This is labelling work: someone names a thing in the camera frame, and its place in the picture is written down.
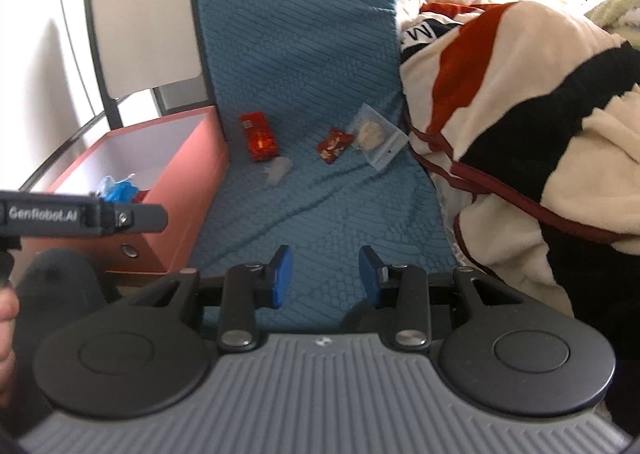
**multicolored blanket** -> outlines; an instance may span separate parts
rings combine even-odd
[[[640,52],[535,2],[425,4],[401,52],[465,256],[640,358]]]

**gray ribbed plate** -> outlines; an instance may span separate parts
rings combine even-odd
[[[272,335],[223,357],[167,411],[113,423],[57,412],[21,444],[31,454],[599,454],[629,444],[590,412],[526,423],[477,410],[427,358],[391,351],[377,335],[327,338]]]

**blue plastic wrapper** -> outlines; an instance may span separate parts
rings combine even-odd
[[[132,178],[133,174],[120,181],[115,181],[111,176],[104,177],[98,186],[98,196],[109,203],[131,203],[140,191],[133,185]]]

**clear plastic bag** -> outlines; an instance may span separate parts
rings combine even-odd
[[[368,104],[360,107],[347,127],[347,133],[355,135],[352,146],[363,152],[376,171],[388,166],[409,141],[407,135]]]

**red candy wrapper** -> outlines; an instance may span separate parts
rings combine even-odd
[[[273,135],[264,113],[256,111],[240,115],[240,123],[253,161],[271,160],[271,158],[280,156],[276,137]]]
[[[353,135],[344,133],[340,129],[331,127],[329,136],[318,144],[316,149],[320,153],[320,157],[326,163],[334,163],[334,161],[349,147],[356,139]]]

